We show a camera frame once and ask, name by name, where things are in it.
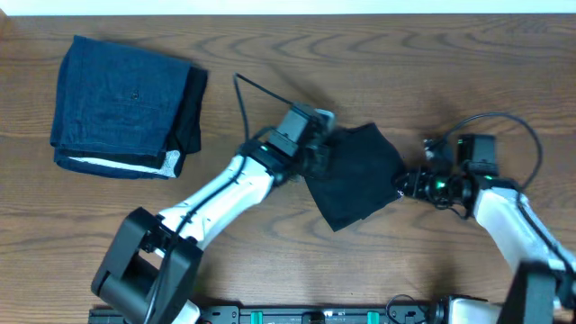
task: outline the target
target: white wall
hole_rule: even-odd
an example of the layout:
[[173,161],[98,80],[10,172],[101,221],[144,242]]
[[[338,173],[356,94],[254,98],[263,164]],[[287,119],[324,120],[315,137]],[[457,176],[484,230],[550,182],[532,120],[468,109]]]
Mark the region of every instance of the white wall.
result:
[[51,14],[540,14],[576,0],[0,0],[8,15]]

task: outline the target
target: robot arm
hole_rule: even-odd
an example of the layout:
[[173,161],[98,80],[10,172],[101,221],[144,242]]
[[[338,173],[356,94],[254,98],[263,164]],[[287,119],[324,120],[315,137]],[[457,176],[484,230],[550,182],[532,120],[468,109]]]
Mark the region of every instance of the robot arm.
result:
[[[258,140],[261,131],[244,143],[200,191],[157,216],[142,208],[133,211],[116,233],[92,292],[133,324],[195,323],[200,312],[188,294],[203,251],[272,188],[293,175],[322,170],[327,160],[319,155],[325,153],[322,143],[334,120],[331,112],[294,103],[277,129],[267,130],[268,141]],[[164,258],[160,271],[139,255],[141,250]]]
[[[526,220],[517,206],[518,192],[511,188],[492,187],[481,189],[476,198],[473,217],[484,227],[504,256],[513,272],[523,260],[541,261],[553,270],[566,271],[564,262],[544,243]],[[532,222],[547,239],[558,247],[569,260],[571,269],[576,269],[574,255],[566,250],[530,208],[528,199],[522,194],[521,202]]]
[[[495,139],[463,135],[458,140],[460,172],[452,174],[452,152],[445,139],[427,141],[430,166],[419,167],[398,179],[407,196],[438,209],[452,209],[483,226],[515,273],[503,306],[469,298],[447,298],[434,323],[552,323],[554,307],[576,306],[576,258],[546,229],[518,195],[519,186],[500,178],[495,160]],[[453,209],[460,204],[461,215]]]
[[[176,230],[182,218],[197,203],[228,182],[238,172],[244,158],[246,162],[236,182],[210,199],[196,212],[180,233],[183,238],[194,238],[197,242],[196,246],[205,250],[232,221],[246,209],[262,202],[272,189],[274,177],[267,172],[264,165],[252,157],[235,156],[226,170],[200,191],[176,206],[161,211],[159,215],[164,218],[162,224],[170,230]],[[161,249],[157,249],[156,253],[161,257],[164,256],[164,251]]]

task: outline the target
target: wooden table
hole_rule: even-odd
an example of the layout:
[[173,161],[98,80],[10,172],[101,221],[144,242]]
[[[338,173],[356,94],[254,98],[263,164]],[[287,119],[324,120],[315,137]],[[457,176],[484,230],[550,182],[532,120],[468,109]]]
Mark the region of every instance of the wooden table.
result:
[[[52,162],[59,64],[72,36],[192,59],[211,71],[200,153],[176,180],[113,180]],[[376,122],[408,164],[421,141],[487,111],[528,120],[544,166],[528,190],[551,231],[576,249],[576,18],[567,15],[163,16],[11,18],[0,40],[0,322],[82,323],[90,283],[122,219],[194,193],[242,141],[238,71],[292,100]],[[252,130],[286,106],[243,87]],[[535,162],[525,132],[502,119],[501,173]],[[197,293],[246,305],[382,304],[466,293],[504,300],[509,267],[473,220],[410,200],[334,233],[304,183],[274,191],[207,249]]]

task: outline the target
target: white arm segment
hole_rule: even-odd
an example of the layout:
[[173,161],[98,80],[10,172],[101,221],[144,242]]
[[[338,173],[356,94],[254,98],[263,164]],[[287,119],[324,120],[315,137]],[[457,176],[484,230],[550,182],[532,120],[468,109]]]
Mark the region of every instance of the white arm segment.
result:
[[[162,223],[171,230],[176,230],[182,218],[197,203],[226,184],[238,172],[243,158],[242,156],[235,156],[224,172],[197,193],[178,205],[161,211],[159,214],[165,217]],[[180,236],[195,238],[198,241],[198,248],[205,250],[210,242],[243,211],[266,198],[273,181],[274,178],[266,172],[263,165],[250,157],[246,157],[246,164],[237,181],[210,199],[197,211],[191,221],[184,226]],[[159,249],[156,253],[161,257],[164,256],[164,253]]]
[[[516,272],[521,260],[538,260],[547,263],[552,269],[563,270],[562,260],[548,248],[518,209],[517,194],[516,190],[505,188],[481,190],[474,206],[476,221],[492,236],[512,272]],[[550,234],[524,195],[521,201],[534,224],[551,242],[555,242],[572,268],[576,268],[574,255]]]

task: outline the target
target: black fabric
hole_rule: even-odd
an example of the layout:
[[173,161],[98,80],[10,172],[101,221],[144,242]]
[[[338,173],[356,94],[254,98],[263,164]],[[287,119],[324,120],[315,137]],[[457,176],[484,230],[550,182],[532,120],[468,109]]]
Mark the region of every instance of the black fabric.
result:
[[167,151],[200,150],[200,110],[207,71],[142,49],[75,36],[58,74],[50,135],[55,162],[66,169],[119,178],[162,175],[97,166],[101,158],[160,168]]
[[326,143],[330,165],[325,178],[306,178],[322,216],[341,230],[398,198],[392,184],[405,166],[396,148],[375,124],[336,130]]

